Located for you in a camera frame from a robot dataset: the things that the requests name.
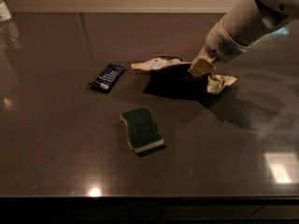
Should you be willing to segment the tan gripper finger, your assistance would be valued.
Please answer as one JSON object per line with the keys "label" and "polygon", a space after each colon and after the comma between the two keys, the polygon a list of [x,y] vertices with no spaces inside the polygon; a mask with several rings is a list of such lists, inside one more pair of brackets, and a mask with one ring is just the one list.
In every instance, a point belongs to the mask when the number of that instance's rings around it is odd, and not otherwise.
{"label": "tan gripper finger", "polygon": [[200,77],[212,73],[215,69],[215,60],[205,57],[195,58],[188,69],[194,77]]}

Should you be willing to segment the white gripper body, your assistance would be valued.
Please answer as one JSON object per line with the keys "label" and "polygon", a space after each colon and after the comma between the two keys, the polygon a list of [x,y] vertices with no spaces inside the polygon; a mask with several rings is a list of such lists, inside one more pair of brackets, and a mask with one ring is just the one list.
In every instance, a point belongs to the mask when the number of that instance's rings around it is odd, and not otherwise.
{"label": "white gripper body", "polygon": [[245,23],[233,21],[225,15],[206,36],[206,42],[199,55],[211,64],[230,62],[245,53],[252,43]]}

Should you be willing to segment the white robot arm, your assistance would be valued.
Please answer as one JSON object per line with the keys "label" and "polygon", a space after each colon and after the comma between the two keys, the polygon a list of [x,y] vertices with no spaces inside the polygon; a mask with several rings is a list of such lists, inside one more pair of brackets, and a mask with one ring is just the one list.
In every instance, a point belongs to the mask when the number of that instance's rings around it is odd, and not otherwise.
{"label": "white robot arm", "polygon": [[230,62],[298,18],[299,0],[240,0],[210,30],[189,72],[195,77],[212,73],[218,62]]}

